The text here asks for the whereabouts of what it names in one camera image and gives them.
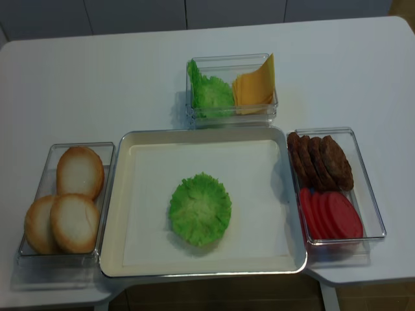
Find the green lettuce leaf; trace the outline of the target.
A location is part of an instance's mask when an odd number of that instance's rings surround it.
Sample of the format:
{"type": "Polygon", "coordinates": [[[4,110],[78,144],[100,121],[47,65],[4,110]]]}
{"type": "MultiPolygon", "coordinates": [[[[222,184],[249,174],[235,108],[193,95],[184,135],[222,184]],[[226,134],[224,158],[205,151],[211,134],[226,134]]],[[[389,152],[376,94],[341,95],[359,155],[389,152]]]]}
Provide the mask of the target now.
{"type": "Polygon", "coordinates": [[[224,236],[231,212],[232,202],[224,185],[201,172],[177,186],[168,217],[175,234],[192,246],[204,247],[224,236]]]}

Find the remaining green lettuce leaves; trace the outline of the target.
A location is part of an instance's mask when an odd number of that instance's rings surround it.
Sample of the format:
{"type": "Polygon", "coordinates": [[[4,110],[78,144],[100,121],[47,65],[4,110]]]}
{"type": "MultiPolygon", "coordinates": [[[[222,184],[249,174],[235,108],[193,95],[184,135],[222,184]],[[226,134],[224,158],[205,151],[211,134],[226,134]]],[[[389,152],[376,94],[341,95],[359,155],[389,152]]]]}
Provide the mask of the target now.
{"type": "Polygon", "coordinates": [[[187,65],[193,103],[198,118],[219,118],[233,115],[233,92],[228,83],[216,76],[203,75],[194,60],[187,65]]]}

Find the clear lettuce and cheese container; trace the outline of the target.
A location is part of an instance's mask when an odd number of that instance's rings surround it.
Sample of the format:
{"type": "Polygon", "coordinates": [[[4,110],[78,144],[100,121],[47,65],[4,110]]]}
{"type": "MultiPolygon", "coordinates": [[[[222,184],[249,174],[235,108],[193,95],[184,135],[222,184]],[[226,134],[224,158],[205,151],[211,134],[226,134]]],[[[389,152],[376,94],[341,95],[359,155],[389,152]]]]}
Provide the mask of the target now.
{"type": "Polygon", "coordinates": [[[274,97],[271,104],[250,106],[249,109],[257,108],[259,111],[247,115],[236,113],[237,108],[232,109],[233,115],[219,118],[198,118],[196,110],[192,107],[193,94],[190,77],[187,73],[187,65],[194,60],[200,72],[207,77],[216,76],[228,83],[232,90],[232,82],[243,74],[256,74],[256,71],[267,60],[270,54],[242,54],[233,56],[212,56],[191,58],[186,64],[186,114],[189,122],[196,128],[207,128],[213,126],[236,125],[236,124],[270,124],[276,117],[278,97],[276,92],[276,79],[274,97]]]}

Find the stacked yellow cheese slices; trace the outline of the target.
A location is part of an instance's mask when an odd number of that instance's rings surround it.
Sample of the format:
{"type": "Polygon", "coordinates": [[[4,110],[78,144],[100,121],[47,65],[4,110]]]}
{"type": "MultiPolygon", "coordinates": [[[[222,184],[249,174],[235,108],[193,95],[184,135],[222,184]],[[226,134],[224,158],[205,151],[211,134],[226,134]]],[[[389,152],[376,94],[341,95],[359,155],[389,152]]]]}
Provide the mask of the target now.
{"type": "Polygon", "coordinates": [[[232,82],[236,113],[247,115],[259,110],[250,106],[271,104],[274,97],[275,77],[257,74],[243,74],[232,82]]]}

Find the upright yellow cheese slice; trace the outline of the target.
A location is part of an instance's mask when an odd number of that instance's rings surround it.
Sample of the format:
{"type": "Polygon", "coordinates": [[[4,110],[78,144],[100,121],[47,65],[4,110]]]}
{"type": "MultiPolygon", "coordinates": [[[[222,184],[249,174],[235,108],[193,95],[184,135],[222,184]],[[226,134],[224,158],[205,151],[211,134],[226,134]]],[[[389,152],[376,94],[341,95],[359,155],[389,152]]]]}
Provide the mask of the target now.
{"type": "Polygon", "coordinates": [[[275,88],[274,54],[272,53],[262,66],[256,71],[257,81],[264,94],[273,93],[275,88]]]}

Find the white metal tray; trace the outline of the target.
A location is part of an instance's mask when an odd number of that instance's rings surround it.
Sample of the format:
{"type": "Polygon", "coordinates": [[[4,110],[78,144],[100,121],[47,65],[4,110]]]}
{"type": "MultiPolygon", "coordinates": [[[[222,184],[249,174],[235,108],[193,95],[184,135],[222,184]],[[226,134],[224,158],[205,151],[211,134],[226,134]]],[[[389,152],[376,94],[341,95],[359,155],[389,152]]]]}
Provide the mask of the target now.
{"type": "Polygon", "coordinates": [[[119,145],[102,240],[108,277],[292,274],[307,263],[285,134],[276,127],[130,132],[119,145]],[[231,201],[224,236],[206,246],[172,231],[173,192],[206,173],[231,201]]]}

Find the white paper tray liner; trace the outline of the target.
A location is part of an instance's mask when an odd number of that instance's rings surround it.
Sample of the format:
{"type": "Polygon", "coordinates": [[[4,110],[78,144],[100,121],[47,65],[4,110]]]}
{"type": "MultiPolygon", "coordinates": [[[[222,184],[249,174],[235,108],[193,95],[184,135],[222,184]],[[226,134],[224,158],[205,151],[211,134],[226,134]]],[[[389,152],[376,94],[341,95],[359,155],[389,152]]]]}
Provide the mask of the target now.
{"type": "Polygon", "coordinates": [[[165,144],[135,153],[125,266],[176,274],[290,271],[299,265],[287,222],[289,178],[276,142],[165,144]],[[232,202],[223,238],[206,248],[184,242],[167,218],[174,190],[200,172],[223,183],[232,202]]]}

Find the leftmost brown meat patty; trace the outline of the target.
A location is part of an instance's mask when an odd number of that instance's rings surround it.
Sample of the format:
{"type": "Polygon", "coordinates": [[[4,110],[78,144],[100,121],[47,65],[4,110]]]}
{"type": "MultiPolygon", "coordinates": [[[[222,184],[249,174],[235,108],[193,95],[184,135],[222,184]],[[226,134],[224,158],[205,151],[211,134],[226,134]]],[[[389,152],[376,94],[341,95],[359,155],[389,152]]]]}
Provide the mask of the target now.
{"type": "Polygon", "coordinates": [[[287,136],[287,146],[290,152],[290,158],[292,161],[292,165],[298,177],[299,184],[302,185],[303,187],[311,188],[313,184],[311,183],[311,180],[309,179],[304,169],[304,166],[301,162],[301,159],[298,153],[299,139],[300,138],[297,133],[291,132],[287,136]]]}

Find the leftmost red tomato slice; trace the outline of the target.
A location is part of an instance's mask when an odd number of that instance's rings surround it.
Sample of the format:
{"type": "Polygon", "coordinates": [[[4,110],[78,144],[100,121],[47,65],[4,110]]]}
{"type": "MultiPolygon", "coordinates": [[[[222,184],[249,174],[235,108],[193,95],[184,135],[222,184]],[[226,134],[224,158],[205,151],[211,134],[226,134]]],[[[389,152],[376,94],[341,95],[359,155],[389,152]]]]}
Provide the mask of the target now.
{"type": "Polygon", "coordinates": [[[309,229],[309,234],[313,240],[320,238],[320,232],[313,216],[313,209],[311,204],[312,194],[308,188],[300,190],[300,201],[303,208],[303,213],[309,229]]]}

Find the upper bun slice in container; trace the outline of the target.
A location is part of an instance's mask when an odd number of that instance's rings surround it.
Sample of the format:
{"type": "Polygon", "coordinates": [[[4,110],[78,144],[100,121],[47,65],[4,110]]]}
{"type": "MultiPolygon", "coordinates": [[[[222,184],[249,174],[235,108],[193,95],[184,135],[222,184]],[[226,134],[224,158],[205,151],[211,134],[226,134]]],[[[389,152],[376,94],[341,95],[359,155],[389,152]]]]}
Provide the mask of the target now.
{"type": "Polygon", "coordinates": [[[104,184],[104,167],[100,157],[90,148],[68,148],[56,169],[57,195],[82,194],[95,200],[104,184]]]}

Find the bun slice in container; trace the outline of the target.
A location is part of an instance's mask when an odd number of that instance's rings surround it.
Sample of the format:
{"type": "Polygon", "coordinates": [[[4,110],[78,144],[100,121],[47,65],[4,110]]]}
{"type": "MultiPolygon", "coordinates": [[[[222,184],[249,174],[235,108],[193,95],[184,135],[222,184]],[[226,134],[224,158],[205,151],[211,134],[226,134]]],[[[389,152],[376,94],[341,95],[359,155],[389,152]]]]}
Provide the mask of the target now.
{"type": "Polygon", "coordinates": [[[82,194],[95,200],[104,184],[104,167],[100,157],[90,148],[68,148],[56,169],[57,195],[82,194]]]}
{"type": "Polygon", "coordinates": [[[93,200],[82,194],[58,196],[51,207],[51,230],[56,243],[66,253],[92,252],[99,220],[93,200]]]}
{"type": "Polygon", "coordinates": [[[50,212],[55,198],[56,196],[48,195],[37,199],[25,215],[25,238],[34,251],[44,255],[60,252],[50,223],[50,212]]]}

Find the clear patty and tomato container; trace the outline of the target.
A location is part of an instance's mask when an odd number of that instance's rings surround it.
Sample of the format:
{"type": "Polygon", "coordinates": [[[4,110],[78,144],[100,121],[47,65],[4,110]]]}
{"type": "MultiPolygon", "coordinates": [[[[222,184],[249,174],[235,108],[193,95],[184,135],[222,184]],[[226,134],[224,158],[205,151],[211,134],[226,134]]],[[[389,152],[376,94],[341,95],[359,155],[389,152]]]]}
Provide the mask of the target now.
{"type": "Polygon", "coordinates": [[[307,237],[307,246],[312,251],[321,250],[332,254],[349,254],[360,250],[365,243],[382,241],[386,237],[386,229],[379,212],[377,202],[370,184],[369,177],[362,160],[362,156],[355,138],[355,134],[351,128],[321,128],[321,129],[306,129],[293,131],[298,134],[299,138],[303,135],[308,135],[310,138],[320,137],[321,139],[330,135],[335,140],[341,149],[343,149],[346,158],[350,164],[353,174],[354,186],[350,191],[343,191],[338,187],[335,191],[320,192],[312,186],[308,188],[313,195],[314,192],[319,192],[322,195],[325,192],[339,192],[343,194],[350,203],[354,206],[359,215],[363,225],[362,238],[339,238],[334,239],[316,239],[313,240],[309,234],[305,215],[300,201],[300,190],[303,187],[299,184],[297,174],[294,170],[289,152],[290,166],[292,169],[292,176],[294,182],[294,189],[298,197],[298,207],[303,221],[303,230],[307,237]]]}

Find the front bun slice in container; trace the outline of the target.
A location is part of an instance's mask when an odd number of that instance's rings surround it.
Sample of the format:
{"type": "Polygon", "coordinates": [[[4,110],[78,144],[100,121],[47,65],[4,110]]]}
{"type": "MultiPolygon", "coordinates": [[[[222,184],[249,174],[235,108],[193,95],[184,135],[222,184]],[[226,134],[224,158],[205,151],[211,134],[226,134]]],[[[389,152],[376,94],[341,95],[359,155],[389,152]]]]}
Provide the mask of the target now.
{"type": "Polygon", "coordinates": [[[92,252],[99,220],[93,200],[82,194],[58,196],[51,207],[51,230],[56,243],[66,253],[92,252]]]}

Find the clear bun container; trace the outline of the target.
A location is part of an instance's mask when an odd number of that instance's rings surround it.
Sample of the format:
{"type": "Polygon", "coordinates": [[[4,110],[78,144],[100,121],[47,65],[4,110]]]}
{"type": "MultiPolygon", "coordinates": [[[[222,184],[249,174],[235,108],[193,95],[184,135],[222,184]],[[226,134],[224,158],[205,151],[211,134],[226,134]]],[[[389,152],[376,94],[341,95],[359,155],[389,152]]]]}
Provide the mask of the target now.
{"type": "Polygon", "coordinates": [[[75,146],[85,146],[92,149],[101,159],[104,167],[104,184],[99,196],[93,200],[97,207],[100,220],[97,231],[97,239],[95,248],[90,253],[66,253],[60,249],[59,253],[44,255],[34,251],[25,238],[25,231],[23,238],[19,245],[17,262],[22,266],[50,266],[50,267],[90,267],[96,265],[99,260],[99,252],[101,250],[102,236],[105,228],[106,217],[108,214],[108,196],[110,187],[112,185],[113,177],[113,166],[115,161],[115,146],[111,142],[100,142],[100,143],[81,143],[81,144],[54,144],[50,147],[47,159],[45,161],[41,178],[38,182],[38,188],[34,201],[37,199],[53,195],[56,198],[56,169],[59,159],[64,152],[75,146]]]}

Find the left bun slice in container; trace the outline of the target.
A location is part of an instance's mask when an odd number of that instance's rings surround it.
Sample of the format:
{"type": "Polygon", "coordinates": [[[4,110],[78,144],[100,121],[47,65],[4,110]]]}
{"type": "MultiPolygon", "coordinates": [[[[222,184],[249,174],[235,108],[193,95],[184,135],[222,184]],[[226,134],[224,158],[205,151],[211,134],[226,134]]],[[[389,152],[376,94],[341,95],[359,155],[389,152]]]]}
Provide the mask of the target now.
{"type": "Polygon", "coordinates": [[[50,223],[50,212],[55,198],[56,196],[48,195],[37,199],[25,215],[25,238],[34,251],[44,255],[60,252],[50,223]]]}

